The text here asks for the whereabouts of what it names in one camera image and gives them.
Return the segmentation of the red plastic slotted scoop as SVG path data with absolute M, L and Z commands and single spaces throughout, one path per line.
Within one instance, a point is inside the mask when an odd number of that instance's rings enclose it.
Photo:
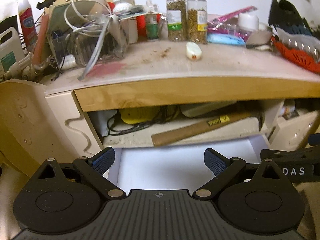
M 294 48 L 287 48 L 275 37 L 271 37 L 272 44 L 280 52 L 283 58 L 289 60 L 290 62 L 316 74 L 319 74 L 320 68 L 319 63 L 316 63 L 310 55 L 302 50 L 297 50 Z

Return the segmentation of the small white oval device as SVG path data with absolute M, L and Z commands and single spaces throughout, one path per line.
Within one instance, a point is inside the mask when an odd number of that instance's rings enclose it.
M 201 48 L 194 42 L 186 43 L 186 56 L 192 61 L 200 60 L 202 57 Z

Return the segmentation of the clear plastic organizer box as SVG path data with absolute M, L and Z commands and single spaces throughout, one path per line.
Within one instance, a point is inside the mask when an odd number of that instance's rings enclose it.
M 51 20 L 47 30 L 47 38 L 52 54 L 59 65 L 65 66 L 68 60 L 74 60 L 77 65 L 85 66 L 95 49 L 98 42 L 99 34 L 93 37 L 75 33 L 65 22 L 62 17 L 60 20 Z M 115 59 L 122 59 L 125 53 L 119 53 L 115 50 L 115 40 L 107 31 L 103 41 L 102 49 L 98 57 L 98 62 L 107 62 Z

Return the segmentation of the white bottle in drawer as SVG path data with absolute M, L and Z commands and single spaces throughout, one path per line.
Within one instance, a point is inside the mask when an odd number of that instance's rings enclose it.
M 279 116 L 284 116 L 295 111 L 296 103 L 294 99 L 286 99 L 279 112 Z

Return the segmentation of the white plastic jug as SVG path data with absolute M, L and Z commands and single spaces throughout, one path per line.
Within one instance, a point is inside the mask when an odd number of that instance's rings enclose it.
M 21 61 L 24 57 L 25 55 L 22 49 L 20 37 L 16 29 L 14 27 L 10 27 L 1 33 L 1 77 L 9 70 L 12 64 Z

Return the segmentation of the yellow plastic device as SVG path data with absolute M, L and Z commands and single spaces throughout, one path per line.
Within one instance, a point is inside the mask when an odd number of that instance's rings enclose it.
M 126 124 L 138 124 L 151 121 L 159 112 L 160 107 L 137 107 L 120 109 L 120 117 Z

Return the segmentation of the blue cloth pack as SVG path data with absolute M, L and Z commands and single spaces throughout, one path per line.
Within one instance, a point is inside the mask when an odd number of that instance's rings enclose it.
M 245 46 L 245 42 L 242 38 L 229 34 L 208 34 L 207 41 L 213 44 L 226 44 L 234 46 Z

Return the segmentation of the spice jar green label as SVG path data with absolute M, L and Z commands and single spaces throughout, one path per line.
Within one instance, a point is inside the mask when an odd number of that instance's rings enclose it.
M 174 42 L 187 40 L 185 0 L 166 0 L 168 39 Z

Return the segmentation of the pink packaged item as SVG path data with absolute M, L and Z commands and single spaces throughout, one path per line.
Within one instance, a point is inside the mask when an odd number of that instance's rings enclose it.
M 207 32 L 208 34 L 229 34 L 229 30 L 231 30 L 231 35 L 236 36 L 236 34 L 234 34 L 236 30 L 236 24 L 231 24 L 228 22 L 236 16 L 239 16 L 241 13 L 249 13 L 256 10 L 257 7 L 249 6 L 225 15 L 217 16 L 216 18 L 212 18 L 210 21 L 208 21 Z

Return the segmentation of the red white spray can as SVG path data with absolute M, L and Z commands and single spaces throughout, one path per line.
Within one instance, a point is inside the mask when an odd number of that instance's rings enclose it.
M 23 0 L 18 5 L 22 34 L 28 52 L 33 52 L 37 41 L 37 32 L 29 0 Z

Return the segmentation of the black fabric item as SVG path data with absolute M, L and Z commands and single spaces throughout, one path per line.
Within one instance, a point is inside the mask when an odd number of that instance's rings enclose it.
M 312 36 L 306 19 L 302 18 L 296 7 L 287 0 L 272 0 L 268 24 L 289 34 Z

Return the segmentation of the white round jar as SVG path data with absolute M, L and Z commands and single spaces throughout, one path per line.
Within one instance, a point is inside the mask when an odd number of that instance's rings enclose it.
M 259 18 L 257 15 L 242 12 L 238 15 L 237 26 L 241 29 L 257 31 L 259 29 Z

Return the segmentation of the green white small bottle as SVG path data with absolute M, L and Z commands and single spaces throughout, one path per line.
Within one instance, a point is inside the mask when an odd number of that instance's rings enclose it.
M 148 14 L 145 17 L 145 29 L 147 40 L 157 40 L 158 39 L 158 22 L 156 14 Z

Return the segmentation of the beige wooden desk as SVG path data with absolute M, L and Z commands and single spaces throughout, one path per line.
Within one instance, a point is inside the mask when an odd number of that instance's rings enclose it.
M 246 119 L 185 139 L 197 144 L 268 133 L 281 102 L 319 97 L 319 75 L 270 52 L 236 46 L 203 45 L 190 60 L 185 44 L 168 41 L 130 46 L 127 56 L 94 67 L 84 80 L 81 68 L 56 80 L 1 83 L 1 161 L 31 175 L 47 157 L 67 162 L 103 146 L 150 147 L 152 133 L 185 125 L 174 121 L 132 135 L 100 139 L 88 118 L 92 111 L 215 101 L 262 100 L 265 123 Z

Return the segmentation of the white drawer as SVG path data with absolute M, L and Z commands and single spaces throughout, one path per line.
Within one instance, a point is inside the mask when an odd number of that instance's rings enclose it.
M 131 189 L 175 190 L 197 188 L 214 178 L 204 164 L 204 152 L 212 148 L 227 158 L 240 157 L 260 162 L 260 151 L 269 148 L 264 135 L 160 148 L 117 148 L 115 162 L 104 174 L 129 193 Z

